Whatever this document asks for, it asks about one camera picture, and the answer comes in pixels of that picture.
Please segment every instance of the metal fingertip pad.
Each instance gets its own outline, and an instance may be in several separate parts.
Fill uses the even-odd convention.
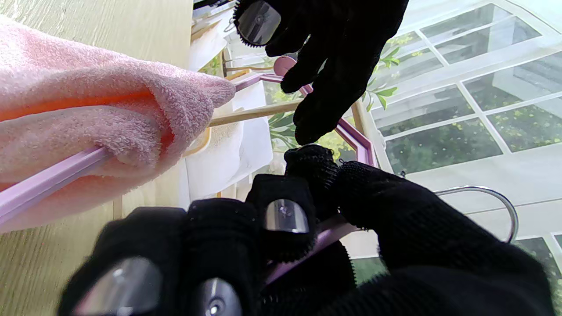
[[[162,274],[143,257],[116,263],[82,297],[72,311],[74,316],[130,316],[149,312],[160,301]]]
[[[262,0],[249,5],[235,21],[240,36],[257,46],[266,45],[280,23],[279,12]]]
[[[309,233],[304,209],[294,201],[280,198],[268,204],[264,228],[274,232]]]

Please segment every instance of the pink towel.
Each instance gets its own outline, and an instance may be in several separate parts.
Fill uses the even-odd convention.
[[[157,177],[233,96],[222,78],[55,38],[0,15],[0,191],[94,145],[115,155],[0,232],[86,211]]]

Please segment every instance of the black glove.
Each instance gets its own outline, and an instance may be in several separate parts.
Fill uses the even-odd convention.
[[[314,91],[301,102],[293,117],[297,142],[313,143],[332,131],[365,92],[384,44],[398,31],[408,0],[266,0],[281,20],[269,10],[264,20],[271,25],[266,22],[263,25],[267,27],[256,31],[256,20],[248,16],[250,12],[252,16],[266,12],[256,8],[263,2],[241,0],[234,23],[243,41],[266,45],[270,57],[300,49],[298,62],[285,75],[281,88],[292,93],[314,82]],[[245,11],[248,16],[241,17]],[[263,34],[276,25],[273,34]]]

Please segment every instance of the window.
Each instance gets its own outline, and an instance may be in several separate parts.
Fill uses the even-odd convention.
[[[560,242],[559,236],[555,236],[555,238]],[[544,238],[516,240],[513,244],[542,264],[550,282],[554,311],[556,315],[562,315],[562,274],[560,274],[560,269]]]
[[[497,0],[389,40],[363,98],[381,167],[414,173],[562,142],[560,37]]]

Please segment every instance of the window frame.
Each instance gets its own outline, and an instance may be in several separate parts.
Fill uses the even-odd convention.
[[[477,8],[483,7],[488,4],[493,4],[501,9],[504,9],[510,12],[511,15],[499,19],[497,21],[493,21],[489,24],[479,26],[475,29],[471,29],[462,32],[460,34],[456,34],[451,38],[443,39],[435,43],[431,43],[429,39],[425,36],[425,34],[421,32],[421,29],[426,26],[430,26],[435,23],[445,21],[452,17],[470,12],[472,10],[475,10]],[[454,64],[449,64],[435,48],[435,46],[439,45],[440,43],[444,43],[451,39],[465,36],[477,30],[489,28],[490,26],[501,23],[502,21],[505,21],[507,19],[512,19],[513,17],[517,17],[522,21],[524,21],[526,24],[528,24],[536,31],[538,31],[541,34],[541,36],[529,40],[525,40],[523,42],[513,44],[508,47],[498,49],[496,51],[475,56],[473,58],[469,58],[464,61],[459,61]],[[507,145],[505,140],[501,137],[501,135],[493,126],[493,124],[490,122],[487,116],[499,112],[510,111],[520,107],[528,106],[541,101],[550,100],[553,98],[559,98],[562,96],[562,92],[557,92],[557,93],[548,94],[546,96],[537,97],[531,100],[518,102],[513,105],[500,107],[493,110],[483,111],[478,106],[472,95],[469,93],[469,91],[463,84],[468,80],[478,78],[480,76],[484,76],[487,74],[495,73],[499,70],[504,70],[511,67],[519,66],[527,62],[537,60],[562,51],[562,35],[558,31],[556,31],[553,27],[549,26],[545,22],[541,21],[537,16],[533,15],[527,10],[509,1],[486,0],[486,1],[473,3],[461,9],[450,10],[444,13],[443,15],[439,15],[436,17],[432,17],[430,19],[426,19],[411,24],[401,29],[396,36],[401,36],[410,33],[412,31],[415,32],[416,35],[419,36],[425,43],[425,46],[423,46],[419,50],[429,48],[430,51],[441,62],[443,67],[429,71],[415,78],[404,80],[403,82],[396,84],[395,87],[398,87],[397,93],[387,98],[388,107],[391,107],[393,103],[417,96],[419,94],[427,93],[432,90],[444,88],[450,85],[455,85],[457,89],[459,89],[463,97],[466,99],[466,101],[468,102],[474,113],[461,116],[458,118],[453,118],[449,120],[440,121],[437,123],[424,125],[422,127],[413,128],[401,133],[397,133],[385,137],[377,129],[377,126],[374,121],[373,113],[376,111],[381,111],[383,108],[379,100],[375,99],[374,100],[375,105],[372,107],[371,111],[366,113],[367,119],[365,120],[364,124],[369,125],[366,127],[366,129],[371,129],[375,131],[374,133],[373,132],[370,133],[369,139],[373,142],[373,147],[375,148],[375,153],[380,168],[387,172],[394,173],[394,170],[392,169],[392,165],[386,153],[386,141],[397,139],[409,134],[422,132],[424,130],[441,127],[451,123],[466,121],[474,118],[479,118],[481,120],[481,122],[484,124],[484,126],[486,127],[492,138],[494,139],[494,141],[498,144],[504,155],[512,155],[513,152],[509,149],[509,146]]]

